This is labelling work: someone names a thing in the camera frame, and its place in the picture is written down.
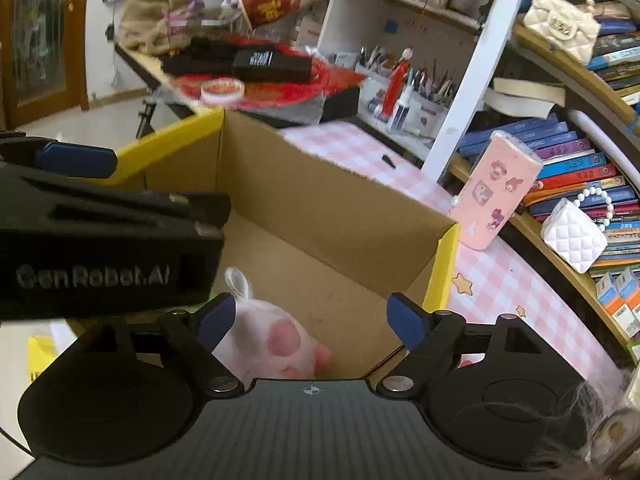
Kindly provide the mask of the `yellow cardboard box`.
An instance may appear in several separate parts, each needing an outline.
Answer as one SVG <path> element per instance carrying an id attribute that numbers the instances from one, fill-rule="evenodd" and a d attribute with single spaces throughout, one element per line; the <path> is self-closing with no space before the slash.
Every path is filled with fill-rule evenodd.
<path id="1" fill-rule="evenodd" d="M 440 291 L 436 237 L 454 222 L 239 113 L 194 116 L 129 144 L 107 183 L 228 194 L 214 287 L 230 292 L 224 270 L 233 266 L 256 299 L 294 316 L 331 351 L 316 378 L 369 375 L 400 348 L 387 299 L 403 292 L 421 301 Z"/>

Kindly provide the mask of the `white pen organizer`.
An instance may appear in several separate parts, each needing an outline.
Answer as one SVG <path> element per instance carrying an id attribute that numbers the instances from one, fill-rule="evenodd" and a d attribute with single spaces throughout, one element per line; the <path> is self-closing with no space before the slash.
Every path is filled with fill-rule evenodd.
<path id="1" fill-rule="evenodd" d="M 361 65 L 356 66 L 355 72 L 364 77 L 360 82 L 358 116 L 373 128 L 390 132 L 388 120 L 381 116 L 388 79 Z M 400 130 L 419 138 L 435 139 L 447 113 L 446 106 L 435 104 L 413 91 L 408 115 Z"/>

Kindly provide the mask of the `white quilted pearl purse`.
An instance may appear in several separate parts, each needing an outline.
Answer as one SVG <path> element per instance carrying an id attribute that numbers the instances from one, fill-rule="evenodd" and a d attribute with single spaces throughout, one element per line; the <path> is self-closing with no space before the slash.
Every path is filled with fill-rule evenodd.
<path id="1" fill-rule="evenodd" d="M 602 198 L 606 205 L 605 219 L 601 223 L 580 209 L 591 195 Z M 574 200 L 560 199 L 550 216 L 542 222 L 541 238 L 574 271 L 585 274 L 608 246 L 604 231 L 611 223 L 614 210 L 608 192 L 596 186 L 584 188 Z"/>

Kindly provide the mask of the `cream quilted pearl purse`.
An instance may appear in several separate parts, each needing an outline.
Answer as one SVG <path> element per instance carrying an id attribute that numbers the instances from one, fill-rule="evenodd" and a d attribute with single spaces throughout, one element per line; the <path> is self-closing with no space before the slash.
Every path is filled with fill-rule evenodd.
<path id="1" fill-rule="evenodd" d="M 552 47 L 586 66 L 599 37 L 600 23 L 594 18 L 594 0 L 585 0 L 582 11 L 566 0 L 532 0 L 523 24 Z"/>

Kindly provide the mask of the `pink sticker cylinder holder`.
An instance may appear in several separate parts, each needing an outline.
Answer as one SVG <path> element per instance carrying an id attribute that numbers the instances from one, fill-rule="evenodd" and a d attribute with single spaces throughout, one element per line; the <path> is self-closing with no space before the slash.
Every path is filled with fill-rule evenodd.
<path id="1" fill-rule="evenodd" d="M 540 157 L 512 134 L 491 133 L 448 212 L 460 226 L 460 242 L 474 250 L 486 249 L 533 187 L 543 166 Z"/>

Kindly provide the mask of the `black rectangular box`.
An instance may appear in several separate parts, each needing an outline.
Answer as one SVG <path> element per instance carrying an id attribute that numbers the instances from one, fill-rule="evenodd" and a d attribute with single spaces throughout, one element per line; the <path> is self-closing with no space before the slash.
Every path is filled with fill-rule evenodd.
<path id="1" fill-rule="evenodd" d="M 231 75 L 244 82 L 295 82 L 306 84 L 311 77 L 311 58 L 288 55 L 278 50 L 243 50 L 235 55 Z"/>

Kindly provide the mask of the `white glue bottle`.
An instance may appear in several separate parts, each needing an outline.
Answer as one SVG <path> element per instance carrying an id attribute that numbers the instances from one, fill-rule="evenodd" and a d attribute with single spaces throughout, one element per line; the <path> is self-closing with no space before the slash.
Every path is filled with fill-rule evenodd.
<path id="1" fill-rule="evenodd" d="M 390 119 L 387 122 L 386 130 L 390 133 L 398 132 L 402 129 L 406 118 L 409 114 L 411 106 L 411 98 L 413 94 L 412 84 L 406 84 L 402 90 L 400 97 L 396 101 Z"/>

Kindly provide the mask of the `red round plate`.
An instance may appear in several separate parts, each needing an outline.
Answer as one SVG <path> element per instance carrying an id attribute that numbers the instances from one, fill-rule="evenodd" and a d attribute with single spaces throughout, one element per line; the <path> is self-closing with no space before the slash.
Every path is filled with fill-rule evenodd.
<path id="1" fill-rule="evenodd" d="M 187 47 L 163 55 L 160 67 L 179 96 L 198 105 L 212 107 L 200 100 L 201 84 L 216 78 L 235 78 L 231 75 L 231 66 L 235 55 L 243 50 L 278 50 L 288 55 L 308 56 L 312 62 L 311 77 L 306 84 L 241 80 L 245 93 L 238 102 L 228 104 L 232 107 L 260 110 L 297 105 L 315 98 L 333 98 L 344 91 L 357 90 L 364 79 L 353 70 L 330 64 L 318 56 L 297 51 L 284 44 L 235 35 L 221 39 L 195 37 Z"/>

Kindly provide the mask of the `pink checkered desk mat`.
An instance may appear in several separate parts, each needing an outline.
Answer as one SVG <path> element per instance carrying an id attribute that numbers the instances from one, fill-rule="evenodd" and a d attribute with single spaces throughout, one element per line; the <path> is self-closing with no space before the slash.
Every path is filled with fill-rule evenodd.
<path id="1" fill-rule="evenodd" d="M 451 196 L 390 148 L 350 122 L 285 128 L 280 136 L 300 150 L 333 162 L 446 212 Z M 623 374 L 576 314 L 575 303 L 561 297 L 548 278 L 506 242 L 495 238 L 482 252 L 459 242 L 454 226 L 436 237 L 435 285 L 449 286 L 436 304 L 472 323 L 492 323 L 514 314 L 544 338 L 596 386 L 616 386 Z"/>

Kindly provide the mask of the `pink plush toy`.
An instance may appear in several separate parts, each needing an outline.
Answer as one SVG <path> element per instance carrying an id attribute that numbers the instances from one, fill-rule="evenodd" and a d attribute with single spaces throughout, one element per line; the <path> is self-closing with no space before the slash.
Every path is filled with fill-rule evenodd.
<path id="1" fill-rule="evenodd" d="M 213 356 L 244 386 L 260 378 L 314 379 L 329 367 L 331 351 L 294 316 L 256 299 L 240 269 L 224 270 L 224 281 L 235 300 L 235 320 Z"/>

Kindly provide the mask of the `row of lower books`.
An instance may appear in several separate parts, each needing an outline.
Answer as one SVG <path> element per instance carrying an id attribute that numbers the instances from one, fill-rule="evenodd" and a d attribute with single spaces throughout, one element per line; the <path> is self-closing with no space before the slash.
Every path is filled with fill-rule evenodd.
<path id="1" fill-rule="evenodd" d="M 495 130 L 515 136 L 544 164 L 535 184 L 514 212 L 537 222 L 534 233 L 542 244 L 542 222 L 560 199 L 574 200 L 584 188 L 596 186 L 608 192 L 615 210 L 604 231 L 608 246 L 585 274 L 597 278 L 607 273 L 620 274 L 625 269 L 639 269 L 639 173 L 588 116 L 573 112 L 563 120 L 551 113 L 545 118 L 521 119 L 466 134 L 458 149 L 468 164 L 464 183 Z M 580 209 L 597 223 L 605 219 L 604 200 L 595 195 L 589 196 Z M 544 246 L 555 254 L 546 244 Z"/>

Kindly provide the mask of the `brown plush fabric pile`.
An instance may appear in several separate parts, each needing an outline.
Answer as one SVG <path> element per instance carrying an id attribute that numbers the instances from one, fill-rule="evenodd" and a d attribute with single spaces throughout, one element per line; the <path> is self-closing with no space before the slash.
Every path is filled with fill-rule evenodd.
<path id="1" fill-rule="evenodd" d="M 159 56 L 172 49 L 184 48 L 191 37 L 177 32 L 169 38 L 168 15 L 186 10 L 202 0 L 129 0 L 122 10 L 118 44 L 145 55 Z"/>

